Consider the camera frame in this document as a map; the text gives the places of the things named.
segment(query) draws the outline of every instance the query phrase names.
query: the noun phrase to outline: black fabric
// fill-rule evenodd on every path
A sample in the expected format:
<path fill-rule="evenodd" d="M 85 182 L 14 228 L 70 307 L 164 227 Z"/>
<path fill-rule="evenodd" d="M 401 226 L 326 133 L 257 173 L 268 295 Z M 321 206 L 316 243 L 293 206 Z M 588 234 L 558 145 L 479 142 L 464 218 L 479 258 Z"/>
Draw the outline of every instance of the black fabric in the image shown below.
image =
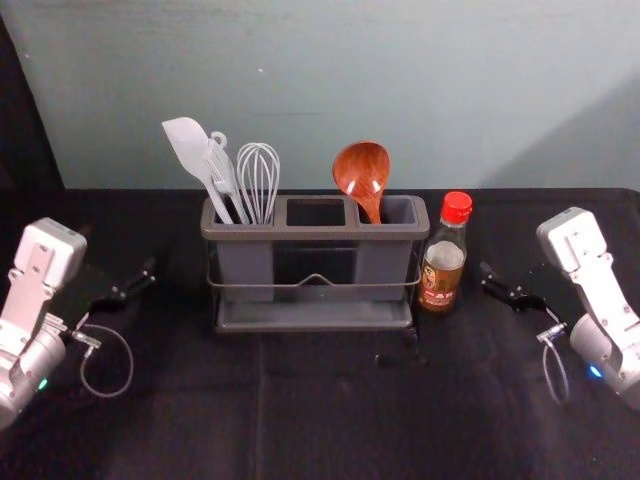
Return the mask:
<path fill-rule="evenodd" d="M 437 221 L 444 192 L 418 193 Z M 130 341 L 131 390 L 116 400 L 91 397 L 77 380 L 81 349 L 72 349 L 50 388 L 0 432 L 0 478 L 636 478 L 640 414 L 587 375 L 566 339 L 559 350 L 572 399 L 554 404 L 535 340 L 546 320 L 485 297 L 478 264 L 518 278 L 543 259 L 537 225 L 582 206 L 596 214 L 620 284 L 640 312 L 637 194 L 472 196 L 457 307 L 446 318 L 418 314 L 428 363 L 397 370 L 373 362 L 377 353 L 402 354 L 397 332 L 214 334 L 202 281 L 201 192 L 0 196 L 7 270 L 22 228 L 44 215 L 88 226 L 86 260 L 119 278 L 165 242 L 171 254 L 156 289 L 118 315 L 93 319 Z M 114 341 L 100 338 L 90 380 L 116 387 L 126 363 Z"/>
<path fill-rule="evenodd" d="M 0 190 L 61 190 L 47 134 L 0 17 Z"/>

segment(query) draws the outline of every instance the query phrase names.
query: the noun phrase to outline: gray cable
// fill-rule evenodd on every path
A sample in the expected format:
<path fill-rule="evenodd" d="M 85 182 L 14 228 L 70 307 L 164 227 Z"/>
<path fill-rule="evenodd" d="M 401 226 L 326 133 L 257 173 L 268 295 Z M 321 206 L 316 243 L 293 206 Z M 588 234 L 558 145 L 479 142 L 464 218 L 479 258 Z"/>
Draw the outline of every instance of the gray cable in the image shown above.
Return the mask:
<path fill-rule="evenodd" d="M 105 332 L 112 333 L 113 335 L 115 335 L 116 338 L 118 338 L 122 342 L 122 344 L 124 345 L 124 348 L 127 350 L 127 355 L 129 356 L 129 376 L 127 377 L 127 382 L 124 384 L 124 386 L 120 390 L 117 390 L 115 392 L 104 393 L 104 392 L 99 392 L 98 390 L 93 388 L 91 385 L 89 385 L 89 382 L 87 382 L 87 378 L 85 377 L 85 374 L 84 374 L 84 370 L 87 366 L 87 361 L 89 360 L 89 357 L 93 353 L 93 348 L 89 347 L 89 349 L 84 355 L 84 358 L 82 359 L 82 363 L 80 364 L 80 381 L 82 382 L 82 385 L 84 385 L 84 388 L 89 390 L 96 397 L 114 398 L 119 395 L 122 395 L 131 386 L 131 381 L 133 380 L 134 362 L 133 362 L 133 352 L 131 351 L 131 347 L 129 346 L 127 341 L 124 339 L 124 337 L 120 335 L 118 332 L 116 332 L 115 330 L 113 330 L 112 328 L 104 327 L 102 325 L 94 325 L 92 323 L 84 323 L 84 322 L 83 322 L 83 326 L 89 327 L 89 328 L 95 328 L 98 330 L 104 330 Z"/>
<path fill-rule="evenodd" d="M 553 351 L 553 354 L 556 357 L 556 361 L 558 362 L 558 368 L 560 369 L 560 374 L 562 375 L 562 383 L 564 385 L 563 398 L 560 398 L 557 395 L 556 389 L 554 388 L 553 383 L 551 382 L 551 376 L 549 375 L 549 367 L 547 364 L 547 352 L 549 351 L 549 349 Z M 556 350 L 555 345 L 551 343 L 551 341 L 549 341 L 548 339 L 545 340 L 544 351 L 542 352 L 542 369 L 544 370 L 544 377 L 547 380 L 547 387 L 549 387 L 549 394 L 551 394 L 551 398 L 553 398 L 553 400 L 559 405 L 564 405 L 565 403 L 567 403 L 569 401 L 569 394 L 570 394 L 569 380 L 567 379 L 567 372 L 564 369 L 564 364 L 562 363 L 562 359 L 560 358 L 560 354 Z"/>

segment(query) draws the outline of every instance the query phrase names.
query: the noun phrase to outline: wooden ladle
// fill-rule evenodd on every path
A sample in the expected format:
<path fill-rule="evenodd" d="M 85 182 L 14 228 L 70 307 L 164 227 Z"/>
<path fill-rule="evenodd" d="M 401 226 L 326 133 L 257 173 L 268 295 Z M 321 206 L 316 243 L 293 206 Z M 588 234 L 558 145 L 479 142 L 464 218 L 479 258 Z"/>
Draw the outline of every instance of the wooden ladle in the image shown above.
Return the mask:
<path fill-rule="evenodd" d="M 380 200 L 391 164 L 389 154 L 374 142 L 357 142 L 342 150 L 333 162 L 338 188 L 364 209 L 371 223 L 380 222 Z"/>

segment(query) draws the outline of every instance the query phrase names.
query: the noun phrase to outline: sauce bottle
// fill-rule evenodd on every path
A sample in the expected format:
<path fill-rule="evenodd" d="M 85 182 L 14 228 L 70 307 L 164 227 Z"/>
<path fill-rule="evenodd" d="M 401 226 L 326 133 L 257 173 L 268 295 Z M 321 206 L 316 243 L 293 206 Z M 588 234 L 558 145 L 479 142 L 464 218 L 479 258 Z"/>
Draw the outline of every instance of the sauce bottle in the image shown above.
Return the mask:
<path fill-rule="evenodd" d="M 444 197 L 440 226 L 425 248 L 419 285 L 418 302 L 430 312 L 448 312 L 455 303 L 467 258 L 465 227 L 472 204 L 464 192 L 449 192 Z"/>

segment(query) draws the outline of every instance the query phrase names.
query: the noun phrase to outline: red bottle cap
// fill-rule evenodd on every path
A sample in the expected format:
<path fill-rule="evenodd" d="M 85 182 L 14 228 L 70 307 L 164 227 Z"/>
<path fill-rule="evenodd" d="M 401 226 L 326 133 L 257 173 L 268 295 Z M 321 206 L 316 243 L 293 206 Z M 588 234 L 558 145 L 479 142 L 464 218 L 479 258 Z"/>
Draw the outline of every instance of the red bottle cap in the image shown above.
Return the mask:
<path fill-rule="evenodd" d="M 442 203 L 442 219 L 447 223 L 460 225 L 466 223 L 471 215 L 473 201 L 464 192 L 449 192 Z"/>

